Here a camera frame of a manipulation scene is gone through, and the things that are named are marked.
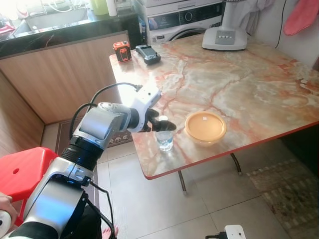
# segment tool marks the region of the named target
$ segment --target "marble table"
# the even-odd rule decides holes
[[[236,52],[205,50],[203,35],[154,45],[161,62],[147,66],[136,51],[132,61],[110,61],[117,82],[156,84],[162,98],[154,107],[177,125],[174,147],[161,152],[153,132],[133,133],[147,179],[180,172],[199,163],[319,123],[319,72],[250,38]],[[134,91],[119,86],[123,104]],[[194,144],[184,133],[188,115],[219,114],[227,123],[224,138],[211,147]]]

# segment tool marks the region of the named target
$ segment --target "cabinet door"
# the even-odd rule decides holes
[[[0,60],[0,68],[46,123],[72,118],[94,93],[115,83],[109,56],[125,32]],[[120,102],[116,88],[98,101]]]
[[[0,157],[37,147],[44,123],[0,73]]]

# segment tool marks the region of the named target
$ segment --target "red table edge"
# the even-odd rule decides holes
[[[299,127],[299,128],[295,128],[295,129],[293,129],[293,130],[287,131],[287,132],[285,132],[285,133],[282,133],[282,134],[279,134],[279,135],[276,135],[276,136],[273,136],[273,137],[270,137],[270,138],[267,138],[267,139],[263,139],[263,140],[258,141],[258,142],[256,142],[256,143],[252,143],[252,144],[249,144],[249,145],[246,145],[246,146],[243,146],[243,147],[240,147],[240,148],[237,148],[237,149],[234,149],[234,150],[225,152],[225,153],[221,153],[221,154],[219,154],[219,155],[215,155],[215,156],[210,157],[210,158],[207,158],[207,159],[203,159],[203,160],[201,160],[201,161],[197,161],[197,162],[195,162],[195,163],[191,163],[191,164],[189,164],[189,165],[186,165],[186,166],[183,166],[183,167],[180,167],[180,168],[176,168],[176,169],[170,170],[170,171],[165,172],[165,173],[158,174],[158,175],[156,175],[156,176],[147,176],[147,175],[145,175],[145,173],[144,173],[144,171],[143,171],[143,168],[142,168],[142,166],[141,166],[141,163],[140,163],[140,166],[141,166],[141,169],[142,169],[142,172],[143,172],[144,177],[145,177],[146,179],[148,179],[148,180],[153,180],[153,179],[157,179],[157,178],[166,176],[166,175],[168,175],[168,174],[175,173],[175,172],[181,171],[181,170],[183,170],[183,169],[190,168],[190,167],[192,167],[192,166],[195,166],[195,165],[198,165],[198,164],[201,164],[201,163],[210,161],[210,160],[212,160],[212,159],[216,159],[216,158],[219,158],[219,157],[222,157],[222,156],[231,154],[231,153],[235,153],[235,152],[237,152],[237,151],[240,151],[240,150],[245,149],[245,148],[249,148],[249,147],[251,147],[251,146],[254,146],[254,145],[257,145],[257,144],[260,144],[260,143],[265,143],[265,142],[271,141],[271,140],[273,140],[273,139],[280,138],[280,137],[282,137],[282,136],[285,136],[285,135],[288,135],[288,134],[291,134],[291,133],[300,131],[300,130],[305,129],[305,128],[309,128],[309,127],[311,127],[311,126],[315,126],[315,125],[317,125],[317,124],[319,124],[319,121],[316,121],[316,122],[313,122],[313,123],[310,123],[310,124],[301,126],[301,127]]]

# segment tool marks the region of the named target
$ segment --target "tiled floor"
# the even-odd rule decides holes
[[[56,134],[56,125],[47,126],[43,145],[54,149]],[[243,172],[295,158],[280,140],[236,156]],[[108,149],[97,167],[99,185],[112,196],[119,239],[204,239],[233,224],[243,226],[247,239],[289,238],[248,176],[238,176],[229,156],[183,170],[186,196],[177,173],[145,179],[133,143]],[[106,196],[99,197],[109,217]]]

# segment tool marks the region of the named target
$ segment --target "red plastic stool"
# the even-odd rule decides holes
[[[0,192],[11,196],[13,202],[23,200],[17,226],[23,222],[27,199],[57,156],[48,148],[37,147],[0,158]]]

